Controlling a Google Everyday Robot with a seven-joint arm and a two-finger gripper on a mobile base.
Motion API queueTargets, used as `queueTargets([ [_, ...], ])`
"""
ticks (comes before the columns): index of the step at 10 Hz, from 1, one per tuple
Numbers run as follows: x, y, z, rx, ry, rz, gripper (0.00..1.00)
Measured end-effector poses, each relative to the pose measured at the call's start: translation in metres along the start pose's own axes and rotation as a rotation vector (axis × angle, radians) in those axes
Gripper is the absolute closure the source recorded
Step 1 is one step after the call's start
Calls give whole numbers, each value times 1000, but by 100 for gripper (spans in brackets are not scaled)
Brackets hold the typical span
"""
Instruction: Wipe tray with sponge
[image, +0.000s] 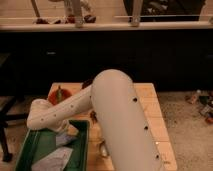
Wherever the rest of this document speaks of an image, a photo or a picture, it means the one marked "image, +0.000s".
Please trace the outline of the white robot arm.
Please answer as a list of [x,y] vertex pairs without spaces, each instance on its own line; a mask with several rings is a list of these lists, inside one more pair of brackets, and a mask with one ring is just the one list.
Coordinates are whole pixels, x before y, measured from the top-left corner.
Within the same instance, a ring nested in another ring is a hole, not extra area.
[[100,72],[90,86],[57,105],[32,102],[31,130],[61,131],[73,115],[94,110],[116,171],[166,171],[132,79],[124,72]]

